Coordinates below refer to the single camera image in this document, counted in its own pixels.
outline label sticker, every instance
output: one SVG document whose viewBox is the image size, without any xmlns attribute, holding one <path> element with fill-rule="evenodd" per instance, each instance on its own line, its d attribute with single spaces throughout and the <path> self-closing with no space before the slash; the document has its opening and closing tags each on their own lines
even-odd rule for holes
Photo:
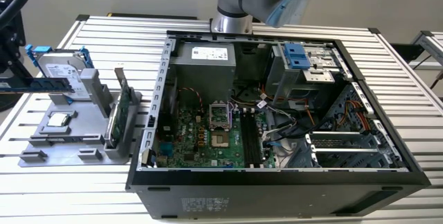
<svg viewBox="0 0 443 224">
<path fill-rule="evenodd" d="M 226 212 L 229 204 L 229 197 L 182 198 L 185 212 Z"/>
<path fill-rule="evenodd" d="M 0 82 L 0 88 L 11 88 L 7 82 Z"/>
<path fill-rule="evenodd" d="M 65 93 L 66 96 L 75 99 L 90 98 L 89 91 L 81 80 L 81 75 L 78 69 L 69 64 L 47 64 L 47 69 L 50 71 L 50 77 L 58 78 L 65 77 L 69 79 L 75 93 Z"/>
<path fill-rule="evenodd" d="M 194 47 L 193 48 L 193 59 L 199 60 L 229 60 L 229 49 L 227 48 L 209 48 L 209 47 Z"/>
<path fill-rule="evenodd" d="M 261 101 L 257 106 L 262 109 L 267 104 L 266 101 Z"/>
</svg>

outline green circuit board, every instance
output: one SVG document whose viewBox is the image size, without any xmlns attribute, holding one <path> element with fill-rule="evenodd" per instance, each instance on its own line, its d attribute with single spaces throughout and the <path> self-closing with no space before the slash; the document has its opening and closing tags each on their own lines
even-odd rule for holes
<svg viewBox="0 0 443 224">
<path fill-rule="evenodd" d="M 197 116 L 201 116 L 201 122 L 197 121 Z M 266 115 L 258 113 L 255 121 L 258 130 L 263 130 Z M 233 114 L 229 132 L 210 130 L 209 111 L 202 114 L 198 110 L 186 108 L 179 110 L 177 126 L 173 154 L 162 156 L 161 166 L 245 168 L 239 111 Z M 275 167 L 274 155 L 263 162 L 263 167 Z"/>
</svg>

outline blue plastic latch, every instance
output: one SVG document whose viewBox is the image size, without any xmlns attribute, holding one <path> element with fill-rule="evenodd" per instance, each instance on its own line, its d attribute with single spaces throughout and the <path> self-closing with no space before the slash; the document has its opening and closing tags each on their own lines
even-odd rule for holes
<svg viewBox="0 0 443 224">
<path fill-rule="evenodd" d="M 35 53 L 49 53 L 53 50 L 51 46 L 36 46 L 34 49 Z"/>
<path fill-rule="evenodd" d="M 65 99 L 67 99 L 69 105 L 71 105 L 74 103 L 74 99 L 69 96 L 65 96 Z"/>
<path fill-rule="evenodd" d="M 85 46 L 82 47 L 82 49 L 79 50 L 83 55 L 85 55 L 85 61 L 86 61 L 86 66 L 87 68 L 95 68 L 95 65 L 93 64 L 93 60 L 91 60 L 91 56 L 90 56 L 90 50 L 87 50 L 85 48 Z"/>
<path fill-rule="evenodd" d="M 28 44 L 28 45 L 26 46 L 26 50 L 27 50 L 27 55 L 28 55 L 28 57 L 30 57 L 30 59 L 31 59 L 31 61 L 32 61 L 32 64 L 38 67 L 38 66 L 39 66 L 39 63 L 36 62 L 36 59 L 35 59 L 35 57 L 34 57 L 34 53 L 32 53 L 32 45 L 31 45 L 31 44 Z"/>
<path fill-rule="evenodd" d="M 301 44 L 286 44 L 283 53 L 293 69 L 310 69 L 311 62 Z"/>
</svg>

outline black cable hose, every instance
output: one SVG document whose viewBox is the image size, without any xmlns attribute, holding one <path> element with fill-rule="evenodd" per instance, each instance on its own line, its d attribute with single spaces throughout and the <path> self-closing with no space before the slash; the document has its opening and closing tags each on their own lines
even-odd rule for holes
<svg viewBox="0 0 443 224">
<path fill-rule="evenodd" d="M 28 0 L 14 0 L 7 9 L 0 14 L 0 30 L 11 22 Z"/>
<path fill-rule="evenodd" d="M 419 64 L 415 65 L 415 67 L 413 68 L 413 70 L 415 70 L 415 69 L 419 67 L 419 65 L 422 65 L 423 62 L 426 62 L 426 60 L 427 60 L 429 58 L 431 58 L 431 56 L 426 57 L 426 58 L 423 59 L 423 61 L 421 61 Z"/>
<path fill-rule="evenodd" d="M 434 81 L 433 85 L 430 86 L 430 89 L 434 89 L 434 88 L 435 88 L 435 86 L 437 86 L 437 84 L 438 84 L 438 81 L 439 81 L 439 79 L 437 79 L 437 80 Z"/>
</svg>

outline motherboard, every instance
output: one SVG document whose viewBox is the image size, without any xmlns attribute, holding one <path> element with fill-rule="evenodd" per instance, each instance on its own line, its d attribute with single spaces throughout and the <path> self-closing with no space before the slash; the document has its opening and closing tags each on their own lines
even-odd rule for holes
<svg viewBox="0 0 443 224">
<path fill-rule="evenodd" d="M 242 112 L 239 110 L 227 113 L 219 108 L 210 114 L 199 110 L 182 108 L 178 113 L 177 135 L 174 142 L 161 142 L 159 167 L 249 167 L 249 150 L 255 150 L 261 158 L 262 167 L 275 167 L 274 155 L 263 159 L 261 149 L 261 135 L 267 129 L 265 112 L 257 112 L 254 116 L 257 142 L 254 147 L 246 147 L 242 127 Z M 230 122 L 231 129 L 210 127 L 210 118 L 218 122 Z"/>
</svg>

